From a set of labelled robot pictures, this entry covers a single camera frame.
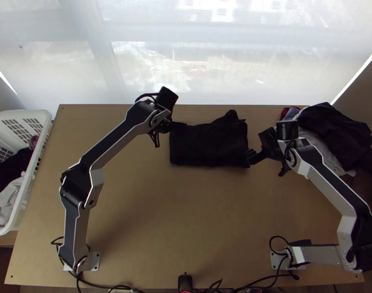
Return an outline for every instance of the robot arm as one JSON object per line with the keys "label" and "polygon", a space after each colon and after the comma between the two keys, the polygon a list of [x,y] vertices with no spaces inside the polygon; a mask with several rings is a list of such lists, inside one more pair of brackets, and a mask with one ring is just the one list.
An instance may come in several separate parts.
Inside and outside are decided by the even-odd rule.
{"label": "robot arm", "polygon": [[102,168],[137,135],[168,132],[177,98],[162,87],[154,103],[135,102],[120,125],[62,174],[60,198],[65,208],[65,234],[58,255],[65,263],[64,270],[79,274],[99,268],[100,254],[90,252],[85,241],[89,211],[96,206],[104,184]]}
{"label": "robot arm", "polygon": [[271,252],[274,269],[283,257],[283,269],[301,269],[309,263],[331,264],[352,273],[372,269],[372,213],[367,203],[325,164],[322,154],[307,139],[298,137],[296,121],[277,122],[259,134],[262,152],[249,152],[249,162],[264,158],[281,161],[280,176],[288,170],[305,176],[341,213],[337,229],[339,244],[312,244],[310,240],[288,243],[284,251]]}

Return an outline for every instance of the white curtain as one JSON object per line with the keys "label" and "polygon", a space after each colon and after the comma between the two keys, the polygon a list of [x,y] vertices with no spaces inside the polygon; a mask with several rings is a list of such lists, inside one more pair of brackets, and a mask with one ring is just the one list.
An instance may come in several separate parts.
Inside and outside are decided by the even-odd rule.
{"label": "white curtain", "polygon": [[332,101],[372,53],[372,0],[0,0],[0,71],[28,108]]}

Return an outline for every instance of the black cloth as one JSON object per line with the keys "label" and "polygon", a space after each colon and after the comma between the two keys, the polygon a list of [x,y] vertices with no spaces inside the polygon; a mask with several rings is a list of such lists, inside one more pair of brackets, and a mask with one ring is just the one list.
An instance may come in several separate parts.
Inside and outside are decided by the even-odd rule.
{"label": "black cloth", "polygon": [[11,181],[21,177],[22,171],[27,170],[32,152],[30,148],[23,148],[0,163],[0,192],[3,191]]}
{"label": "black cloth", "polygon": [[319,134],[345,171],[372,169],[372,136],[366,123],[346,117],[327,102],[304,109],[297,123]]}
{"label": "black cloth", "polygon": [[249,168],[247,123],[235,110],[209,124],[175,123],[170,132],[170,161],[181,166]]}

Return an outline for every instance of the white laundry basket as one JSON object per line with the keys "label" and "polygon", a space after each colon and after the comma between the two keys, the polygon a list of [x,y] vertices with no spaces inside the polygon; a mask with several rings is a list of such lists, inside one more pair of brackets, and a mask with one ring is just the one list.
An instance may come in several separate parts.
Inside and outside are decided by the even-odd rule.
{"label": "white laundry basket", "polygon": [[25,210],[32,183],[38,169],[41,155],[51,129],[51,114],[46,110],[13,110],[0,112],[0,162],[28,147],[31,136],[38,134],[39,140],[32,154],[16,197],[8,223],[0,226],[0,235],[11,230],[18,230],[22,214]]}

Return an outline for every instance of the tabletop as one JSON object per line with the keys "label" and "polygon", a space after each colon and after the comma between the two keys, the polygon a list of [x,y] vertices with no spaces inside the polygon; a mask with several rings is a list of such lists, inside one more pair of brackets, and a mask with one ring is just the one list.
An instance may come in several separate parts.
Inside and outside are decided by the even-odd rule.
{"label": "tabletop", "polygon": [[[7,284],[75,287],[50,242],[64,233],[59,198],[61,173],[123,121],[129,105],[60,105],[17,236]],[[229,109],[248,124],[249,147],[273,126],[283,106],[177,105],[173,119],[208,123]],[[148,135],[135,138],[105,167],[105,184],[91,210],[87,244],[101,253],[90,282],[140,289],[177,287],[187,272],[196,288],[223,278],[240,287],[275,274],[268,240],[338,243],[340,214],[304,177],[277,176],[281,164],[264,160],[249,169],[180,167],[170,164],[168,135],[154,148]],[[277,241],[276,249],[283,244]],[[340,267],[311,264],[299,281],[277,286],[363,281]]]}

